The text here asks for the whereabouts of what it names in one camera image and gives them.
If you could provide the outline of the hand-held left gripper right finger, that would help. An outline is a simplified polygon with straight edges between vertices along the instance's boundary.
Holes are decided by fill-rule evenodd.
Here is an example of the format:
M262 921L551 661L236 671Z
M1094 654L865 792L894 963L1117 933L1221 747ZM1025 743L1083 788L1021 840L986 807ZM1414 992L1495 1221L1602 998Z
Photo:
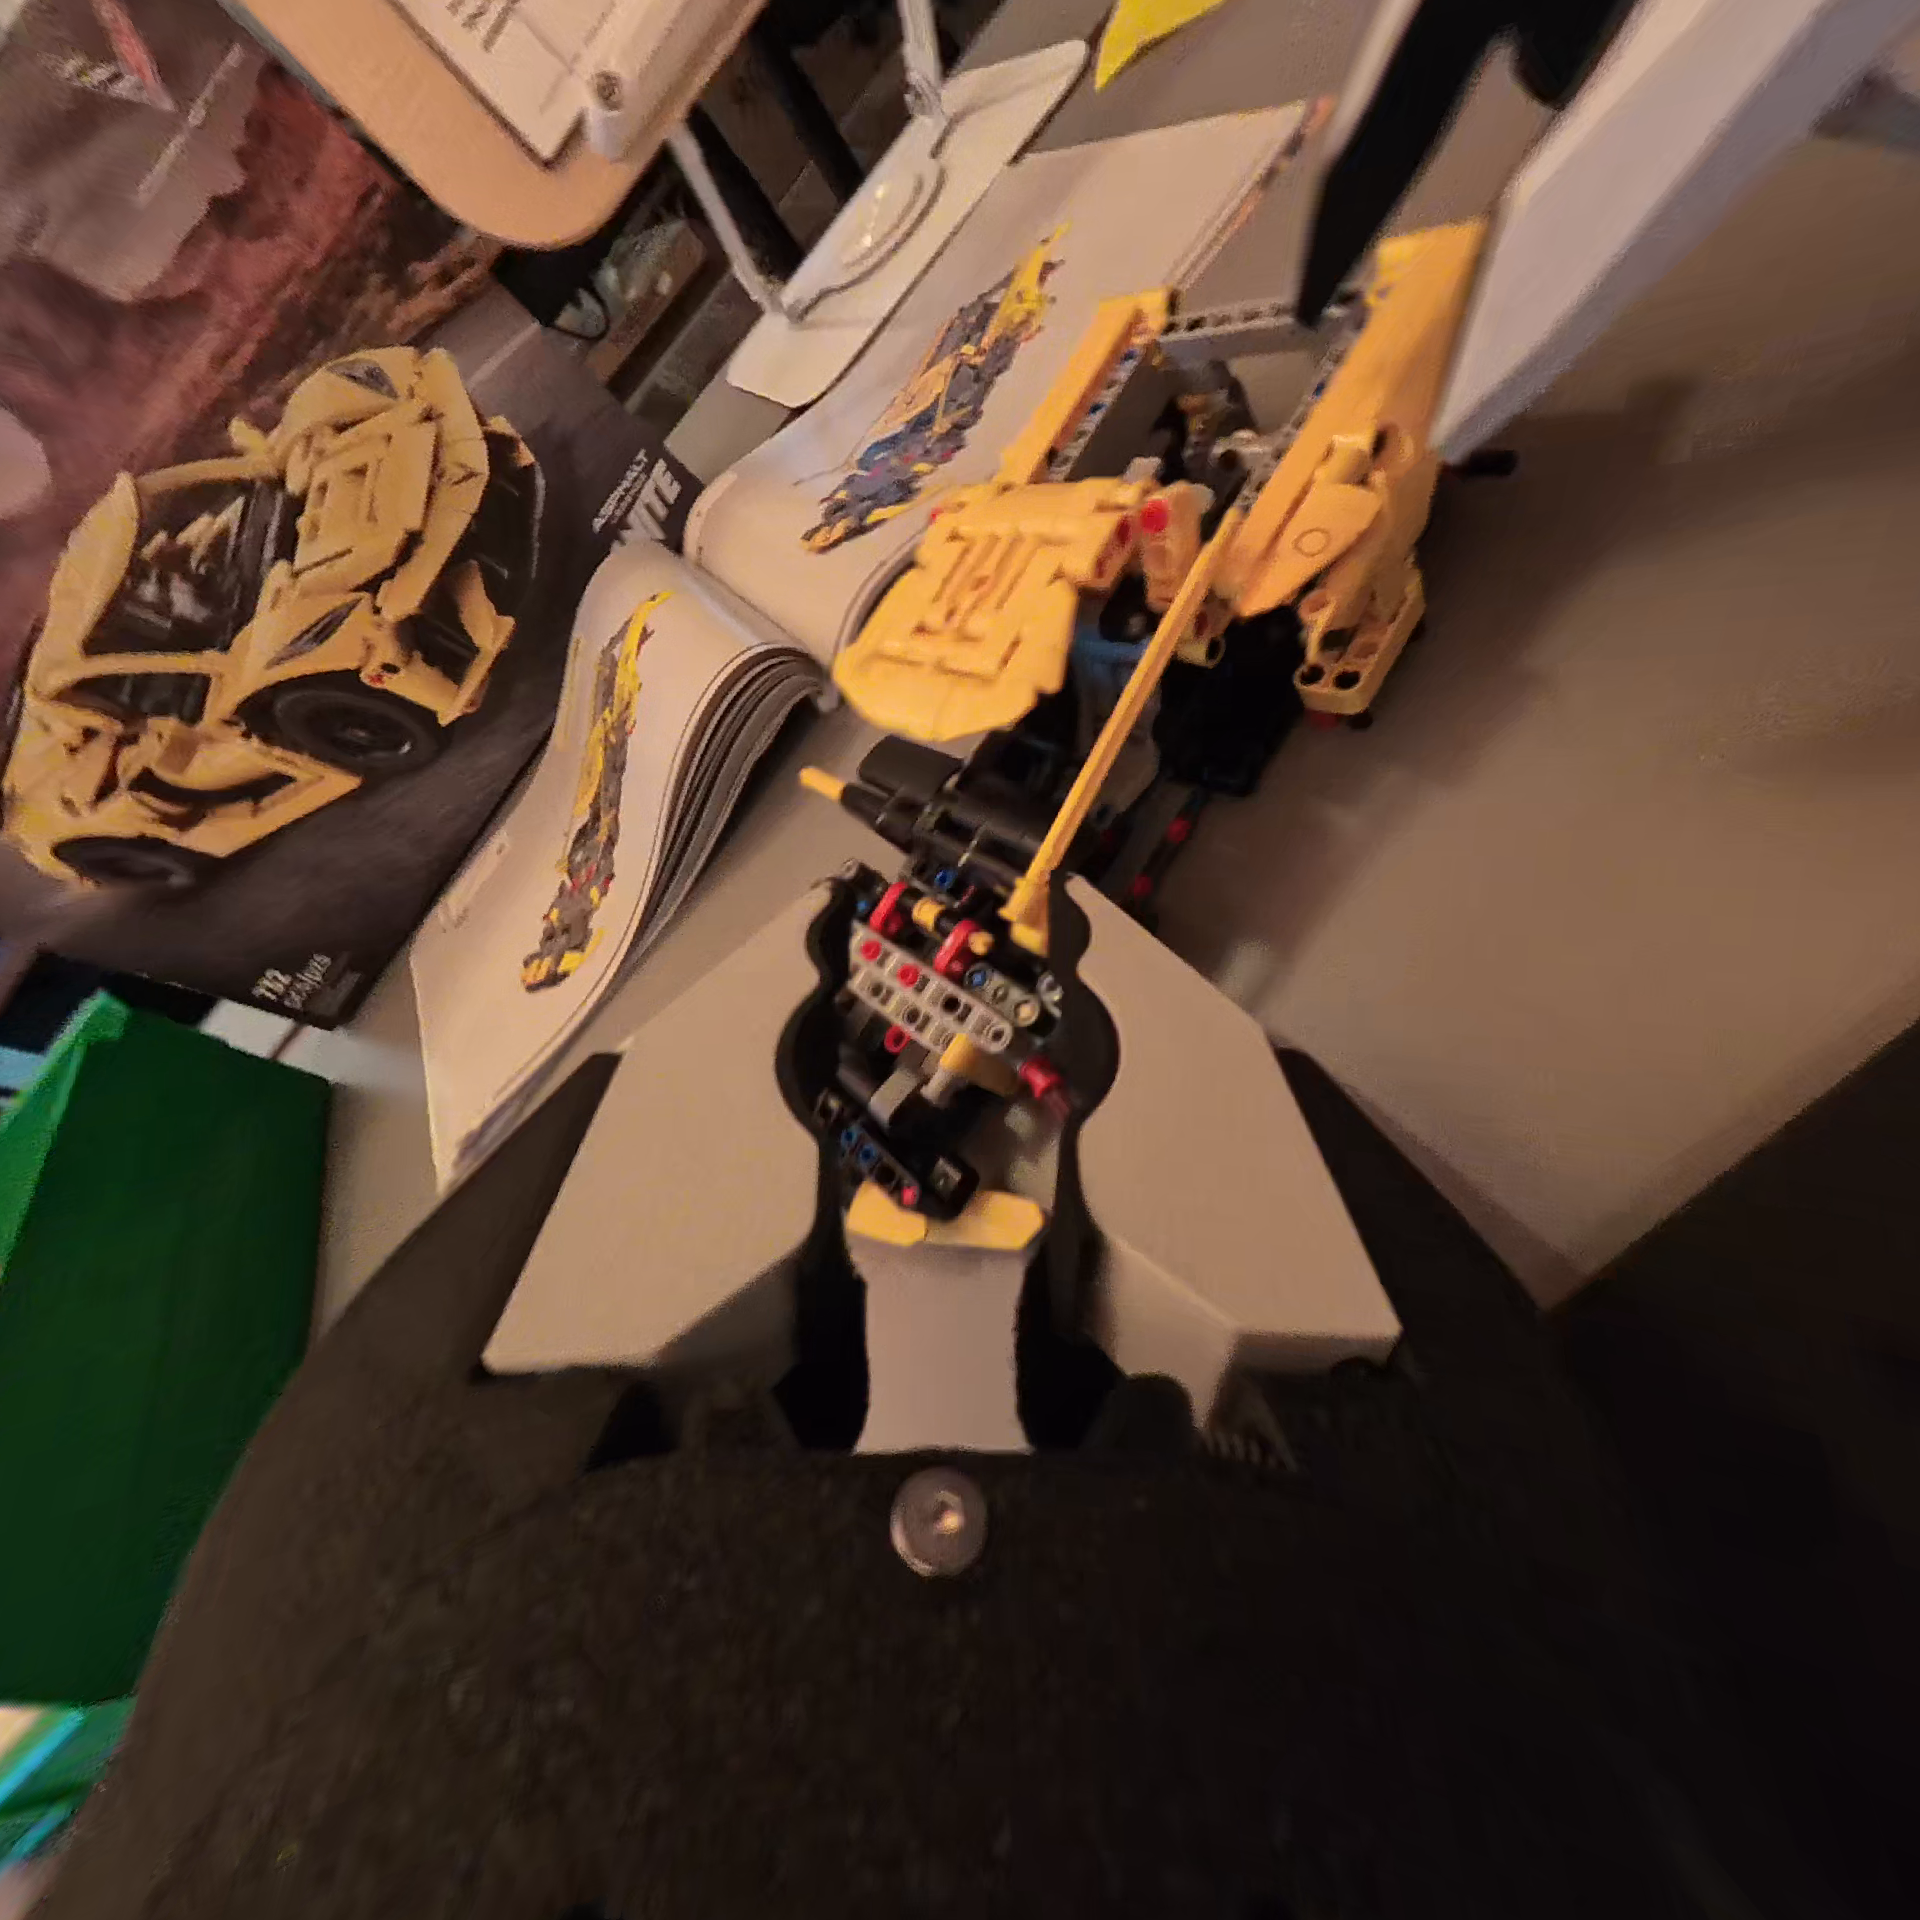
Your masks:
M1018 1426L1080 1444L1123 1378L1198 1426L1258 1378L1388 1361L1400 1315L1267 1028L1083 880L1050 901L1054 1189L1018 1292Z

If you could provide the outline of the green box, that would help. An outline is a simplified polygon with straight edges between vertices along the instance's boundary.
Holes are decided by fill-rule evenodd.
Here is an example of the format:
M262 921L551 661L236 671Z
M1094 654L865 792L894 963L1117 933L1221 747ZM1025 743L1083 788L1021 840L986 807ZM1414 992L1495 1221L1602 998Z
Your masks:
M315 1325L329 1083L93 996L3 1114L3 1865L71 1818Z

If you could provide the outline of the black perforated panel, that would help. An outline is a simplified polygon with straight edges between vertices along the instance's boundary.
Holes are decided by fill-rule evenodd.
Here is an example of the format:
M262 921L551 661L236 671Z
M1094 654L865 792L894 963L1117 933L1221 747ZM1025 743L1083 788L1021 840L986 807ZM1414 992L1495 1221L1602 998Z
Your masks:
M1713 1719L1843 1917L1916 1917L1916 1028L1557 1315Z

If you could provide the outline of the yellow toy brick model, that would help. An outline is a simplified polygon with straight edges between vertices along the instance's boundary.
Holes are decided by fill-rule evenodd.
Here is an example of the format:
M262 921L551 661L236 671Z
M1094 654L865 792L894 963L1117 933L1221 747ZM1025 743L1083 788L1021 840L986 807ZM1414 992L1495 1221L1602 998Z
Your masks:
M1062 1061L1062 881L1153 928L1204 807L1294 715L1372 721L1427 619L1433 416L1488 228L1388 240L1315 330L1272 300L1104 300L835 661L881 741L803 784L897 852L845 869L835 1065L807 1093L852 1233L1031 1241L1042 1209L965 1145L993 1108L1091 1104Z

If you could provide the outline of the white lamp stand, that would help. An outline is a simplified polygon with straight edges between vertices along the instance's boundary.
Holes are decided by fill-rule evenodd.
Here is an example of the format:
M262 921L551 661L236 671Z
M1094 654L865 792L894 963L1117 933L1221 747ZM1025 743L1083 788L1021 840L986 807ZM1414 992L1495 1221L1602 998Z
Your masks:
M897 28L904 128L785 281L757 267L693 123L667 137L760 312L733 352L725 382L785 413L820 403L852 368L1091 59L1083 39L1062 39L952 77L933 3L897 3Z

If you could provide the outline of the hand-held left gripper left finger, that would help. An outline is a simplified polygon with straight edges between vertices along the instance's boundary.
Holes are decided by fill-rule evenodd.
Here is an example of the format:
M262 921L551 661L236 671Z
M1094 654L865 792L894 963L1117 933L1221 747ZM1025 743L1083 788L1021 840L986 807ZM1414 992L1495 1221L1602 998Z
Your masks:
M632 1373L672 1407L767 1388L807 1448L852 1449L865 1285L814 1124L848 931L852 884L817 881L622 1046L487 1338L495 1378Z

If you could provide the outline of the white printed board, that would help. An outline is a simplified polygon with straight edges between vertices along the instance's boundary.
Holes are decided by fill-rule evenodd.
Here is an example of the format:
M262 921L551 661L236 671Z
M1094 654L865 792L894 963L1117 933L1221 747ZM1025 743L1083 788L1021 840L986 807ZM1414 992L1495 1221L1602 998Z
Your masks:
M610 159L733 54L760 3L397 3L397 14L540 159L573 139Z

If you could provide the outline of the dark printed toy box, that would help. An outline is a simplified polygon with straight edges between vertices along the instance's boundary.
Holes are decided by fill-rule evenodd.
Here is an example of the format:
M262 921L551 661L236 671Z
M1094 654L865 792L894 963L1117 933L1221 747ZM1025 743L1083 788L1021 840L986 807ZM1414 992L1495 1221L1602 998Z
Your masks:
M220 3L3 3L3 942L335 1028L699 480Z

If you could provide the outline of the open instruction booklet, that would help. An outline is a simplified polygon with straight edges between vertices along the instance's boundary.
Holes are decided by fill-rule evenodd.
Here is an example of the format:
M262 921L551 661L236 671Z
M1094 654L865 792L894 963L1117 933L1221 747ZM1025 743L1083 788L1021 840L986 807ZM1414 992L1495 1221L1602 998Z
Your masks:
M1301 149L1303 101L1009 167L852 368L711 480L680 548L610 548L556 730L413 945L450 1189L684 907L760 753L923 537L984 482L1110 296L1198 274Z

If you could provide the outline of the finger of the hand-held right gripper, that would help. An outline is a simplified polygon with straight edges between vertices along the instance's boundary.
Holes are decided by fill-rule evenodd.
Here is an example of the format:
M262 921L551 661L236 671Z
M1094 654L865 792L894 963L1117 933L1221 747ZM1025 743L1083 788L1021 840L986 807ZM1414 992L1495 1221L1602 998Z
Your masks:
M1322 128L1294 312L1315 323L1443 139L1513 3L1378 3Z
M1636 3L1501 195L1433 451L1544 395L1880 54L1886 3Z

